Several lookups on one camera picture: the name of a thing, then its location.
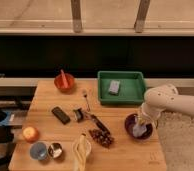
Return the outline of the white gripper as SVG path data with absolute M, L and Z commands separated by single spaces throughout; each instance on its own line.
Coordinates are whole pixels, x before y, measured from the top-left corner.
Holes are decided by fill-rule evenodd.
M 147 103 L 143 103 L 140 107 L 139 115 L 137 116 L 137 124 L 151 124 L 159 119 L 161 116 L 161 111 L 148 105 Z

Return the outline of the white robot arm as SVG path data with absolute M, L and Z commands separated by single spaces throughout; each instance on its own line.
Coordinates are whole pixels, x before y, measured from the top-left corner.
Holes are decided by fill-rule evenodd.
M 180 95 L 173 84 L 148 89 L 138 113 L 140 125 L 158 120 L 165 110 L 179 112 L 194 118 L 194 96 Z

